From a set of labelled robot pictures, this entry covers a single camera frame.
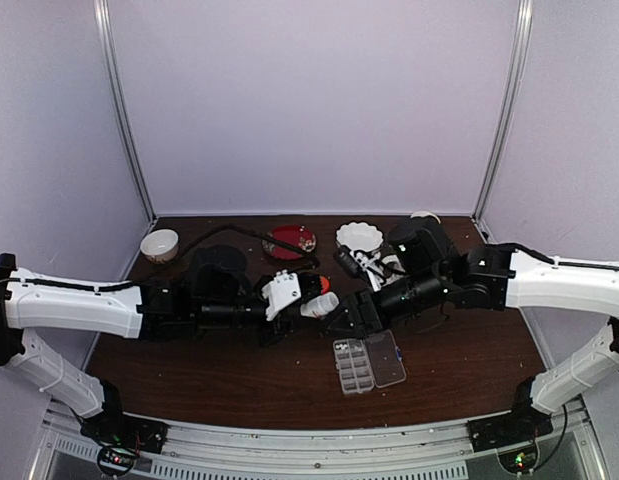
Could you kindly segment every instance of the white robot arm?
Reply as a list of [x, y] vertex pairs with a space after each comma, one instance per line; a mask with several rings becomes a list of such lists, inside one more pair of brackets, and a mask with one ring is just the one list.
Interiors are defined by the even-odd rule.
[[545, 414], [555, 413], [576, 395], [619, 370], [619, 345], [614, 349], [614, 341], [619, 339], [619, 332], [614, 332], [614, 326], [619, 329], [619, 262], [559, 257], [553, 260], [548, 264], [524, 252], [513, 253], [510, 268], [516, 276], [509, 280], [506, 306], [581, 310], [602, 313], [614, 320], [560, 365], [535, 378], [532, 407]]
[[124, 415], [113, 385], [71, 365], [34, 329], [69, 328], [161, 341], [192, 338], [206, 328], [254, 325], [265, 346], [290, 329], [281, 313], [315, 298], [322, 287], [319, 277], [309, 273], [282, 271], [263, 280], [260, 295], [247, 294], [250, 285], [240, 275], [203, 262], [174, 282], [87, 282], [16, 268], [15, 257], [3, 254], [0, 366], [68, 405], [85, 433], [97, 441], [136, 448], [140, 438], [140, 449], [160, 451], [165, 424]]

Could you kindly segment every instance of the clear plastic container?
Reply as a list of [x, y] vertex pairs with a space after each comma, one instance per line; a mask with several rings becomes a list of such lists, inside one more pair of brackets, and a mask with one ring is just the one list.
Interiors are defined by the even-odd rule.
[[404, 382], [407, 374], [400, 349], [389, 331], [366, 340], [347, 338], [333, 342], [336, 369], [345, 395], [365, 393]]
[[368, 337], [365, 348], [376, 387], [388, 387], [407, 379], [400, 349], [389, 330]]
[[336, 369], [340, 376], [342, 393], [365, 393], [373, 389], [373, 374], [365, 344], [362, 340], [348, 338], [333, 342]]

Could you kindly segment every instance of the white cup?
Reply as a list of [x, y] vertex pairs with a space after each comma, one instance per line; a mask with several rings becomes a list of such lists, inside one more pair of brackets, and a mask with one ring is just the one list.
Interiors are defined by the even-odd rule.
[[438, 223], [442, 223], [440, 221], [440, 217], [438, 215], [436, 215], [435, 213], [432, 213], [432, 212], [426, 212], [424, 210], [419, 210], [417, 212], [413, 212], [411, 214], [411, 218], [414, 218], [414, 217], [433, 217], [436, 220], [438, 220]]
[[178, 253], [178, 234], [173, 230], [156, 230], [142, 239], [140, 251], [153, 263], [166, 263]]
[[314, 318], [324, 317], [332, 312], [339, 303], [338, 295], [328, 292], [300, 305], [300, 315]]

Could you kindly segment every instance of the light purple wall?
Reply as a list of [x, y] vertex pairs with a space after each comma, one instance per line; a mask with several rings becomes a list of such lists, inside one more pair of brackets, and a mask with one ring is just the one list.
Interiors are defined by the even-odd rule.
[[[619, 1], [536, 1], [525, 76], [486, 213], [497, 241], [619, 259]], [[605, 321], [536, 309], [555, 361]], [[619, 480], [619, 375], [586, 396]]]
[[517, 2], [111, 2], [161, 214], [473, 210]]
[[[91, 0], [0, 0], [0, 252], [118, 279], [146, 228], [113, 116]], [[80, 364], [91, 334], [46, 332]], [[48, 398], [0, 370], [0, 479], [19, 479]]]

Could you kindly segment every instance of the black wire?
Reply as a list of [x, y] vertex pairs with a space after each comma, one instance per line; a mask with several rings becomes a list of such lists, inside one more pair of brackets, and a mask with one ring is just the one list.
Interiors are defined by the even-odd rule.
[[[540, 253], [537, 250], [521, 245], [520, 243], [500, 243], [498, 245], [494, 245], [494, 247], [499, 250], [520, 250], [521, 252], [526, 253], [532, 258], [539, 260], [543, 263], [555, 264], [556, 262], [553, 258], [545, 255], [544, 253]], [[560, 262], [557, 263], [558, 266], [563, 267], [576, 267], [576, 268], [595, 268], [597, 270], [610, 270], [612, 272], [619, 272], [619, 265], [605, 265], [602, 263], [584, 263], [584, 262]]]
[[545, 458], [544, 461], [540, 465], [538, 465], [537, 467], [533, 468], [533, 473], [536, 473], [538, 470], [540, 470], [545, 465], [547, 465], [547, 463], [549, 463], [549, 460], [551, 460], [551, 458], [556, 454], [556, 452], [560, 448], [560, 445], [562, 444], [562, 441], [565, 438], [565, 434], [567, 433], [567, 425], [569, 424], [569, 413], [567, 412], [567, 406], [566, 405], [562, 406], [562, 411], [565, 413], [565, 424], [562, 426], [562, 433], [560, 434], [560, 438], [558, 439], [558, 443], [556, 443], [556, 446], [553, 447], [553, 450], [549, 454], [549, 456], [547, 458]]
[[9, 277], [9, 278], [3, 278], [3, 279], [1, 279], [1, 280], [0, 280], [0, 284], [1, 284], [1, 283], [8, 283], [8, 282], [16, 282], [16, 281], [18, 281], [18, 282], [19, 282], [19, 281], [20, 281], [20, 279], [19, 279], [19, 278], [11, 278], [11, 277]]

